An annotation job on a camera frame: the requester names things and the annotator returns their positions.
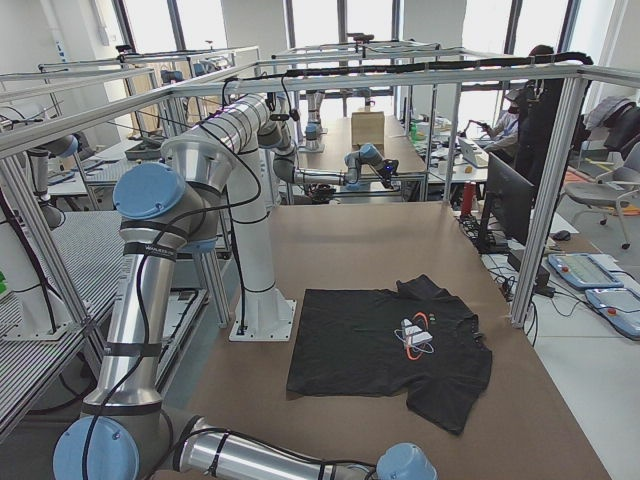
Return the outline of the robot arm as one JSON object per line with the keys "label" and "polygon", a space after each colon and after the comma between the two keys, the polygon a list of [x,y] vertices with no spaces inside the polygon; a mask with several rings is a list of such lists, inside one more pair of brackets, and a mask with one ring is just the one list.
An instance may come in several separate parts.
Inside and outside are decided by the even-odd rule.
{"label": "robot arm", "polygon": [[291,138],[288,115],[283,111],[278,94],[244,95],[223,107],[216,119],[221,120],[225,114],[239,121],[238,129],[243,128],[243,136],[249,138],[255,134],[259,148],[273,151],[273,171],[289,184],[353,185],[360,181],[364,165],[374,172],[385,188],[392,186],[392,178],[397,175],[399,161],[384,158],[371,143],[347,153],[343,171],[299,168],[296,165],[298,148]]}
{"label": "robot arm", "polygon": [[388,448],[374,463],[324,460],[164,407],[156,375],[177,256],[186,247],[214,247],[221,209],[249,221],[240,251],[258,282],[251,300],[256,333],[283,337],[291,330],[293,312],[276,289],[262,220],[260,149],[296,151],[285,116],[249,95],[166,140],[161,162],[135,167],[118,181],[113,200],[124,250],[111,325],[96,388],[56,444],[56,478],[146,479],[162,470],[213,479],[436,477],[412,443]]}

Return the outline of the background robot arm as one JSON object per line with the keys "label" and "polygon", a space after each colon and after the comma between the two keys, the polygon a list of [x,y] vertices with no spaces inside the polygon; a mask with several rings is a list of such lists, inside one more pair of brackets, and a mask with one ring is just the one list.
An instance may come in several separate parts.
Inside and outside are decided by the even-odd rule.
{"label": "background robot arm", "polygon": [[323,90],[308,90],[306,92],[308,120],[304,131],[303,149],[309,153],[320,153],[324,150],[322,136],[325,134],[325,129],[322,126],[320,115],[324,97]]}

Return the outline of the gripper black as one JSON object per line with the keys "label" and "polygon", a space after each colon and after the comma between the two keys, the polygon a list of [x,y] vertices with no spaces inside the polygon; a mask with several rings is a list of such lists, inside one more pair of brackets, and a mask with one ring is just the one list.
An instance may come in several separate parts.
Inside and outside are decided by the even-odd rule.
{"label": "gripper black", "polygon": [[385,188],[392,187],[392,179],[397,175],[399,161],[395,159],[384,159],[380,168],[381,183]]}

